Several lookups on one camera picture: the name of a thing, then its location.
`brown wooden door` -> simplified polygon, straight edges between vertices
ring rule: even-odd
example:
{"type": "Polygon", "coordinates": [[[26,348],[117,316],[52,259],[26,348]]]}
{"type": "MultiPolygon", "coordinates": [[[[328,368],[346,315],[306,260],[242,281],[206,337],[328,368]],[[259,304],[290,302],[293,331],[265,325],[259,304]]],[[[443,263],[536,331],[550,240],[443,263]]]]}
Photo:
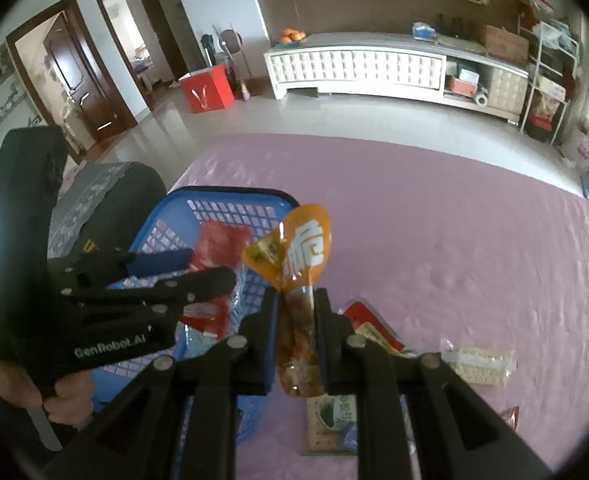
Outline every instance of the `brown wooden door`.
{"type": "Polygon", "coordinates": [[[63,85],[82,110],[86,126],[98,141],[121,133],[125,127],[106,98],[89,63],[78,47],[63,14],[52,24],[44,46],[57,67],[63,85]]]}
{"type": "Polygon", "coordinates": [[[148,14],[150,25],[154,29],[154,33],[159,40],[159,46],[163,51],[163,55],[170,65],[172,75],[175,79],[183,77],[188,72],[188,67],[183,59],[183,55],[178,48],[177,40],[175,40],[172,29],[168,23],[165,12],[161,7],[159,0],[141,0],[143,9],[148,14]]]}

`door frame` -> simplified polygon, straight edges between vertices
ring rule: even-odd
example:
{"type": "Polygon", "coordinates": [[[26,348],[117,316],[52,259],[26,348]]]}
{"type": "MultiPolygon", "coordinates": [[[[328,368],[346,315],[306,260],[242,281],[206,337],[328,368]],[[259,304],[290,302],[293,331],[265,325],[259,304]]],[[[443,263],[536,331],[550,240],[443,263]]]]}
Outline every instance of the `door frame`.
{"type": "MultiPolygon", "coordinates": [[[[50,113],[50,110],[48,110],[43,99],[41,99],[38,92],[36,91],[36,88],[34,87],[34,84],[28,75],[28,70],[24,66],[23,61],[21,61],[16,43],[35,27],[47,21],[49,18],[59,14],[60,12],[65,12],[67,22],[72,28],[71,32],[74,33],[75,39],[79,41],[79,48],[81,53],[88,60],[87,69],[94,76],[95,82],[104,92],[108,102],[110,102],[111,107],[113,107],[114,112],[119,115],[126,129],[135,127],[137,122],[134,119],[130,108],[127,107],[123,96],[116,88],[114,80],[112,79],[110,72],[108,72],[108,67],[106,67],[106,64],[103,62],[103,59],[101,59],[101,56],[98,53],[97,46],[92,40],[92,36],[90,35],[88,27],[86,26],[86,22],[83,20],[83,15],[81,14],[81,9],[79,9],[77,0],[61,0],[56,2],[52,6],[42,10],[40,13],[27,20],[25,23],[19,25],[6,37],[6,45],[10,51],[10,56],[12,57],[15,66],[17,67],[17,72],[21,78],[21,81],[23,81],[23,84],[26,86],[26,90],[30,94],[30,97],[39,110],[39,113],[46,120],[47,124],[50,126],[57,126],[57,124],[54,122],[52,114],[50,113]]],[[[97,141],[97,143],[100,142],[100,140],[96,137],[93,136],[93,138],[97,141]]],[[[72,147],[70,147],[69,151],[71,152],[70,156],[76,162],[79,162],[81,157],[76,154],[72,147]]]]}
{"type": "MultiPolygon", "coordinates": [[[[148,105],[148,108],[150,110],[154,110],[154,103],[152,102],[151,97],[149,97],[148,92],[143,91],[143,88],[142,88],[143,83],[139,81],[139,78],[137,78],[136,74],[134,73],[134,69],[132,68],[132,63],[130,63],[130,60],[128,59],[126,51],[124,50],[123,45],[121,45],[121,41],[119,40],[119,37],[116,34],[116,30],[114,30],[114,26],[112,25],[112,22],[110,20],[110,16],[108,16],[108,10],[106,9],[106,6],[104,5],[103,0],[97,0],[97,4],[98,4],[98,8],[101,10],[101,15],[103,16],[103,19],[106,22],[106,25],[108,26],[108,30],[110,31],[110,36],[112,36],[114,44],[116,44],[116,48],[119,51],[121,58],[124,60],[124,63],[126,64],[128,72],[130,73],[130,76],[132,76],[132,80],[134,81],[134,84],[139,89],[139,92],[141,93],[143,100],[145,100],[146,104],[148,105]]],[[[177,39],[174,37],[174,33],[172,33],[172,29],[170,29],[170,32],[172,34],[172,39],[174,40],[175,44],[177,45],[177,50],[178,50],[177,39]]],[[[186,64],[186,69],[187,69],[188,64],[186,63],[185,59],[183,59],[183,62],[186,64]]]]}

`plastic basket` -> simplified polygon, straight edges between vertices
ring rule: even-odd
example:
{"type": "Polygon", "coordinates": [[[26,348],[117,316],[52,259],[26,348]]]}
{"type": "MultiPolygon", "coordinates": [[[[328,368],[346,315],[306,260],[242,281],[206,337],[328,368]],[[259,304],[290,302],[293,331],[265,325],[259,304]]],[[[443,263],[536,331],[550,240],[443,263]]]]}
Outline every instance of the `plastic basket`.
{"type": "MultiPolygon", "coordinates": [[[[255,239],[262,238],[296,206],[298,202],[286,193],[270,189],[241,187],[182,187],[167,195],[150,213],[130,247],[131,252],[156,253],[179,248],[194,247],[199,227],[204,221],[218,221],[230,225],[247,225],[254,231],[255,239]]],[[[130,277],[115,283],[115,288],[154,286],[160,278],[177,276],[185,271],[172,272],[146,278],[130,277]]],[[[258,311],[268,282],[251,270],[247,270],[243,301],[239,309],[231,313],[232,326],[238,330],[242,317],[258,311]]],[[[137,359],[96,368],[92,377],[96,386],[95,410],[114,397],[136,377],[143,368],[161,354],[181,360],[200,352],[191,351],[186,345],[185,326],[177,326],[174,347],[137,359]]],[[[242,412],[237,441],[247,440],[255,431],[265,397],[240,396],[238,409],[242,412]]]]}

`white floor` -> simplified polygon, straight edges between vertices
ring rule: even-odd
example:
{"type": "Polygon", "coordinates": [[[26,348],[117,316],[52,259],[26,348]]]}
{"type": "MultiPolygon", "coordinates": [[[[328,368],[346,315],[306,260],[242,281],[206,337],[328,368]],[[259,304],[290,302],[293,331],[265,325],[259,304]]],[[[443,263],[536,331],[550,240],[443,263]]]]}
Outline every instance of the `white floor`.
{"type": "Polygon", "coordinates": [[[173,92],[112,149],[105,161],[138,160],[170,186],[201,150],[225,134],[304,134],[380,140],[472,158],[583,196],[580,175],[557,151],[504,120],[443,105],[372,96],[319,98],[290,92],[193,114],[173,92]]]}

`pink tablecloth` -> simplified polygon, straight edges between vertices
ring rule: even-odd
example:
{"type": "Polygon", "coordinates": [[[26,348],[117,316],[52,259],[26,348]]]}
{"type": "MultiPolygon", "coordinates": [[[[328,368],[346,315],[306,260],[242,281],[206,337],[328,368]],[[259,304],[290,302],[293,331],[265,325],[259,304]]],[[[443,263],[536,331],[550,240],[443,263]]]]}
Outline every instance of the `pink tablecloth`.
{"type": "MultiPolygon", "coordinates": [[[[248,135],[200,155],[175,187],[271,187],[327,208],[321,286],[335,310],[361,295],[411,346],[514,349],[496,410],[558,467],[589,428],[589,202],[474,160],[366,140],[248,135]]],[[[302,457],[303,401],[278,385],[238,478],[356,478],[353,458],[302,457]]]]}

